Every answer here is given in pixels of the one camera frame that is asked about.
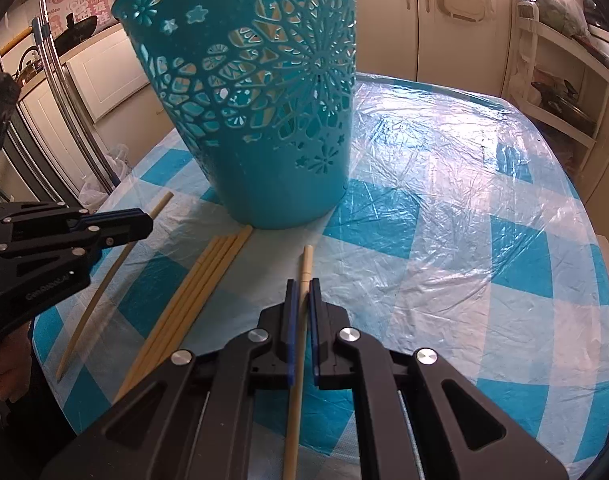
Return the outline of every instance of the chopstick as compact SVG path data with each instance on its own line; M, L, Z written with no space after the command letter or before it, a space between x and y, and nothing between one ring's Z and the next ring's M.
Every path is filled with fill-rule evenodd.
M300 444L300 419L302 418L302 388L304 385L304 355L306 352L307 305L309 282L313 272L313 246L307 245L302 253L300 270L300 303L298 307L298 333L296 338L296 368L294 385L289 390L289 411L286 419L284 442L283 480L296 480L298 446Z
M252 231L251 226L246 226L238 235L223 238L214 244L211 253L191 277L184 294L178 297L173 308L170 309L171 305L169 305L165 309L156 323L156 328L159 325L159 330L154 328L147 338L145 346L140 350L136 362L118 391L116 400L151 373L182 343L182 339L200 314L206 300L211 296Z
M200 256L198 257L196 262L193 264L193 267L191 267L191 270L189 271L189 273L185 276L185 279L182 280L182 283L178 287L178 290L175 291L175 293L169 300L169 303L165 307L162 315L158 318L158 321L156 322L156 324L153 327L153 330L151 331L151 333L147 337L146 341L144 342L144 345L142 346L142 348L140 348L140 351L138 352L136 360L131 365L131 368L129 368L129 371L128 371L126 377L124 378L124 381L123 381L122 385L120 386L120 389L118 390L118 394L116 396L116 401L118 399L120 399L121 397L123 397L124 394L126 394L127 391L129 391L131 389L131 386L134 383L134 378L136 377L138 370L142 366L142 363L143 363L145 357L147 357L147 354L149 353L151 346L155 343L156 339L160 336L160 333L164 330L164 327L165 327L166 323L168 322L169 318L174 314L175 310L177 309L178 303L180 302L180 300L182 300L185 297L185 295L187 294L187 291L191 290L191 286L195 285L195 283L196 283L195 279L196 279L196 276L199 275L200 269L202 269L204 267L205 263L206 263L206 265L209 264L211 259L214 256L216 256L217 251L219 250L219 248L222 246L223 243L224 243L223 237L219 237L219 236L214 237L208 243L206 248L204 248L204 251L202 251L202 254L200 254Z
M162 197L162 199L158 202L158 204L153 208L153 210L151 211L151 214L149 216L153 220L155 220L158 217L158 215L160 214L160 212L169 203L171 198L173 198L173 193L171 191L168 191ZM102 294L104 294L105 290L107 290L107 286L109 285L109 283L111 283L111 280L113 280L114 276L118 272L118 269L122 266L122 264L126 260L127 256L131 253L131 251L136 246L136 244L137 244L137 241L129 242L124 247L124 249L122 249L120 256L118 256L118 259L116 259L115 262L113 263L113 265L110 267L110 269L108 269L107 274L102 279L102 282L100 282L100 286L96 289L95 293L93 294L93 297L91 298L91 301L89 301L89 304L87 305L86 309L82 313L82 317L80 317L80 320L78 321L78 324L75 327L75 330L73 331L73 335L69 341L69 344L65 348L64 354L62 355L62 358L60 359L60 364L58 365L58 369L56 371L56 381L57 382L60 382L60 379L62 379L62 375L66 371L66 367L69 364L69 357L71 357L71 354L73 353L73 350L75 349L75 346L78 343L78 340L80 339L80 335L82 334L84 327L86 326L87 322L89 321L91 314L95 310L95 307L97 306L98 302L100 301Z

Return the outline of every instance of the star-shaped cutout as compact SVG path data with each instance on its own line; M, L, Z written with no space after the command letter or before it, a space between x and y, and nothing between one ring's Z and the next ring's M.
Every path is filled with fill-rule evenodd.
M176 24L176 20L175 18L171 19L171 20L164 20L162 22L162 29L160 29L162 32L164 32L167 36L170 36L171 34L173 34L173 31L176 30L178 28L178 25Z
M204 22L208 12L209 10L204 9L204 7L201 5L195 6L193 9L187 12L187 23L190 25L191 23Z

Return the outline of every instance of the blue and white tablecloth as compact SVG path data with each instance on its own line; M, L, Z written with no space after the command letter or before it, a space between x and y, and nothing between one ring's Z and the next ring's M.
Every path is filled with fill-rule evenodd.
M342 202L312 224L255 231L184 347L219 349L255 326L313 244L324 299L355 327L391 349L438 350L577 478L609 428L609 281L572 184L501 99L361 76L354 107ZM77 432L110 406L210 238L240 228L175 130L103 210L151 210L166 190L175 197L108 287L59 384L62 352L121 248L104 254L87 290L36 323L36 353ZM310 370L298 478L358 478L351 394L317 390ZM286 403L286 393L258 394L250 478L281 477Z

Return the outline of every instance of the bundle of chopsticks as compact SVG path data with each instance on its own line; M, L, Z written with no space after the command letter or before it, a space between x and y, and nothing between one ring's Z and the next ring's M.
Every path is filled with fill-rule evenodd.
M182 343L206 300L248 240L253 228L213 238L178 287L126 375L116 401L166 360Z

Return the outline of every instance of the clear plastic sheet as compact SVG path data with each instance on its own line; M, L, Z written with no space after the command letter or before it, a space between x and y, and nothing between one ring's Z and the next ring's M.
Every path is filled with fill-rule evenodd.
M574 188L536 128L498 98L361 75L350 181L324 218L255 231L183 346L213 351L283 301L305 244L323 298L391 349L430 346L538 438L577 478L609 427L609 282ZM172 293L210 238L239 229L177 132L103 210L175 197L91 318L63 380L54 373L92 285L43 315L35 345L76 431L120 387ZM351 394L313 386L299 479L358 478ZM281 477L286 394L259 392L249 478Z

